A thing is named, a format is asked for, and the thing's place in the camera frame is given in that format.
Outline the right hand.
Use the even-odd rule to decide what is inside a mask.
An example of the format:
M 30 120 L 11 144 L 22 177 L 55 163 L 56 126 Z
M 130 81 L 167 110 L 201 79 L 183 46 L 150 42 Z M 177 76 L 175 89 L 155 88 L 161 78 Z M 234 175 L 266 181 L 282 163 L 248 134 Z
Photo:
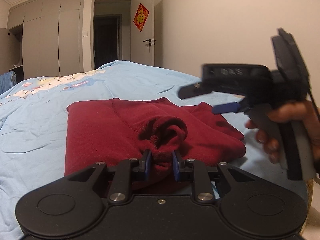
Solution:
M 246 128 L 257 128 L 272 163 L 286 170 L 289 180 L 309 180 L 319 173 L 319 111 L 309 100 L 287 102 L 277 109 L 256 105 Z

